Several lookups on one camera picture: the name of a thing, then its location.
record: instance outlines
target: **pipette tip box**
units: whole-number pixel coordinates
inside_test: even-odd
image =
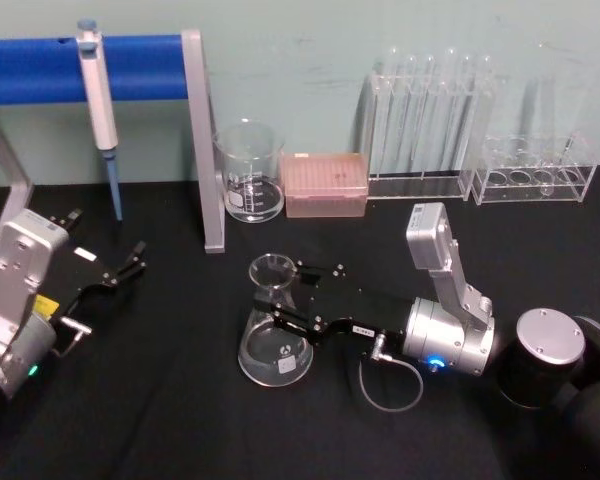
[[[285,155],[280,161],[287,217],[362,217],[368,161],[359,153]]]

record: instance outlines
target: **robotic arm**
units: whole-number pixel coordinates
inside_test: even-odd
[[[117,271],[96,255],[70,246],[68,230],[80,211],[47,220],[22,210],[4,224],[0,235],[0,396],[10,399],[37,363],[56,343],[57,332],[75,335],[64,356],[91,329],[68,317],[79,300],[94,288],[113,290],[142,273],[144,244],[134,249]]]
[[[278,326],[312,344],[333,332],[350,332],[374,339],[374,360],[405,355],[432,371],[450,367],[481,375],[494,337],[491,300],[465,281],[444,205],[416,204],[406,236],[416,268],[433,279],[438,302],[370,291],[349,281],[343,265],[325,269],[298,262],[296,276],[312,289],[308,306],[255,298],[255,308],[271,312]]]

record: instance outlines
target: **light blue wall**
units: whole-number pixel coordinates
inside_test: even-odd
[[[349,148],[362,81],[390,46],[455,46],[490,53],[511,77],[494,133],[515,131],[525,79],[554,71],[556,131],[581,129],[600,157],[600,0],[0,0],[0,38],[71,35],[81,17],[112,35],[199,28],[218,125],[258,118],[288,151]],[[186,177],[184,103],[115,113],[122,181]],[[35,183],[104,180],[85,105],[1,107],[0,124]]]

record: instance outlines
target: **erlenmeyer flask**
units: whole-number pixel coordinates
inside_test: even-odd
[[[290,292],[294,275],[295,266],[284,255],[267,253],[249,266],[255,295],[269,303],[294,306]],[[307,373],[312,360],[313,347],[304,338],[276,327],[270,313],[251,310],[238,351],[247,377],[265,387],[282,387]]]

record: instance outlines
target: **blue bar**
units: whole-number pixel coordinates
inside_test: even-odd
[[[180,35],[104,37],[113,100],[187,98]],[[0,40],[0,105],[84,102],[75,38]]]

